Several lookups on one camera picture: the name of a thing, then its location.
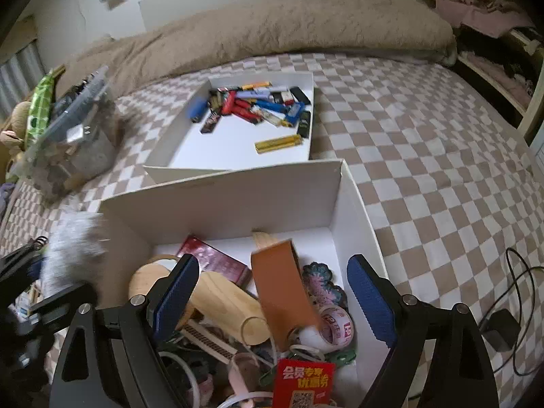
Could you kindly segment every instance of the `red lighter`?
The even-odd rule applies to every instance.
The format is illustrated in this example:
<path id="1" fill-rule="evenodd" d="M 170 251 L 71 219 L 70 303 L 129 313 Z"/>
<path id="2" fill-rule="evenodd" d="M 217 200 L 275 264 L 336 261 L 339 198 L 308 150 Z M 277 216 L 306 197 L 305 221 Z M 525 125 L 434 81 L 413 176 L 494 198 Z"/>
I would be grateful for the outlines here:
<path id="1" fill-rule="evenodd" d="M 259 115 L 253 114 L 250 111 L 246 110 L 243 107 L 235 105 L 231 112 L 235 114 L 236 116 L 245 119 L 246 121 L 250 122 L 251 124 L 258 124 L 262 121 L 262 118 Z"/>
<path id="2" fill-rule="evenodd" d="M 225 101 L 225 104 L 223 104 L 223 108 L 221 109 L 222 115 L 230 115 L 232 113 L 232 107 L 235 104 L 236 99 L 236 90 L 231 90 L 228 93 L 227 101 Z"/>

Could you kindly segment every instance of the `blue gripper pad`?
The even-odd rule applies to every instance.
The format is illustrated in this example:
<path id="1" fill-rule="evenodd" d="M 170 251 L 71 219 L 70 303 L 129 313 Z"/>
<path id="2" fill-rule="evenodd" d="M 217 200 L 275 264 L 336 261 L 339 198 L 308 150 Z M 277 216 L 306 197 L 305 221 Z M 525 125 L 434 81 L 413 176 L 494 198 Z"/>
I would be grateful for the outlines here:
<path id="1" fill-rule="evenodd" d="M 354 255 L 347 262 L 347 281 L 352 288 L 357 302 L 371 326 L 377 340 L 382 340 L 391 348 L 396 342 L 395 316 L 373 279 L 365 271 L 359 257 L 367 263 L 362 255 Z"/>
<path id="2" fill-rule="evenodd" d="M 170 276 L 176 274 L 178 265 L 170 272 Z M 190 259 L 177 273 L 172 285 L 164 294 L 160 303 L 157 305 L 153 315 L 153 339 L 156 342 L 167 340 L 173 333 L 176 325 L 189 302 L 189 298 L 199 280 L 200 267 L 197 258 L 190 256 Z"/>

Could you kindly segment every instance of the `clear plastic bag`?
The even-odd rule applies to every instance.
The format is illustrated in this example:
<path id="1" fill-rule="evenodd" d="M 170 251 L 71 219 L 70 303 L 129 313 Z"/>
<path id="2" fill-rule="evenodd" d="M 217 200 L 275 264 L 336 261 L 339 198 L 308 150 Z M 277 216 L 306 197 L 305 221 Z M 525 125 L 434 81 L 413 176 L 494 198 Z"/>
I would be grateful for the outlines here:
<path id="1" fill-rule="evenodd" d="M 10 171 L 54 203 L 115 161 L 118 118 L 104 66 Z"/>

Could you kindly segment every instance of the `black power adapter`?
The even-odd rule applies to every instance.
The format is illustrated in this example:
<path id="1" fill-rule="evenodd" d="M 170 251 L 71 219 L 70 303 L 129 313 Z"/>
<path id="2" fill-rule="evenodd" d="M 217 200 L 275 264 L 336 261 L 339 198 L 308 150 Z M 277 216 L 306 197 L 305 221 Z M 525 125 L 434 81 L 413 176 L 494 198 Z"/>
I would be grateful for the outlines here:
<path id="1" fill-rule="evenodd" d="M 481 327 L 481 335 L 499 352 L 512 350 L 520 331 L 520 324 L 506 308 L 494 312 Z"/>

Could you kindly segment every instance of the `beige fluffy blanket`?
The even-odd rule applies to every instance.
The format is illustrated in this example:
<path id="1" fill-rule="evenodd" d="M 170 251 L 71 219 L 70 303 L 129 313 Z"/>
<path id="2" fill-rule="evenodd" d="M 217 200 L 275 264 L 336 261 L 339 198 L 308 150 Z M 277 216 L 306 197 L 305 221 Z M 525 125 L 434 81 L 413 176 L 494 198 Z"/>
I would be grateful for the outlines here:
<path id="1" fill-rule="evenodd" d="M 71 58 L 60 96 L 102 65 L 113 93 L 250 56 L 311 49 L 445 51 L 450 25 L 413 0 L 260 0 L 174 21 L 153 32 L 102 41 Z"/>

